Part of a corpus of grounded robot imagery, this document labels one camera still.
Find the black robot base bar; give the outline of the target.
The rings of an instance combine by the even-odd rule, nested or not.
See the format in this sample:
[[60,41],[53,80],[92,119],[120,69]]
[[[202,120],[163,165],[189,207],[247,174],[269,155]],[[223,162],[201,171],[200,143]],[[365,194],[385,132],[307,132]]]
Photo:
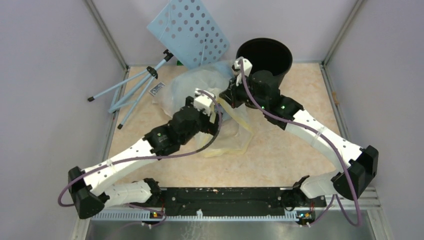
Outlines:
[[326,207],[324,196],[307,198],[291,187],[168,187],[145,203],[134,205],[164,210],[167,216],[206,217],[283,216],[295,208]]

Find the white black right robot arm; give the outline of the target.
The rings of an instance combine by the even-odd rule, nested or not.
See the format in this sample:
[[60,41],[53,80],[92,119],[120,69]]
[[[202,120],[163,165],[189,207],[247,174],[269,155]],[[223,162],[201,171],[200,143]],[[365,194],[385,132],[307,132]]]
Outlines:
[[262,70],[249,74],[237,69],[220,97],[232,108],[252,105],[273,125],[307,142],[324,155],[335,171],[303,177],[293,200],[307,206],[315,197],[340,195],[356,201],[377,174],[378,150],[352,143],[313,117],[303,105],[280,93],[275,76]]

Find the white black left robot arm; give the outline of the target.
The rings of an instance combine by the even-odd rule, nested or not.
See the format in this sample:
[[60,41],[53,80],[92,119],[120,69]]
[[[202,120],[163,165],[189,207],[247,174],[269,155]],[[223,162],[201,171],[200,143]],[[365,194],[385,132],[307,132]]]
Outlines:
[[154,207],[160,202],[161,189],[152,178],[117,185],[116,182],[135,170],[164,159],[197,154],[211,145],[177,154],[198,133],[219,134],[222,114],[215,112],[216,96],[200,90],[186,98],[185,106],[167,123],[153,128],[136,143],[119,154],[87,168],[75,166],[68,173],[68,191],[80,219],[89,219],[103,209],[129,203],[145,203]]

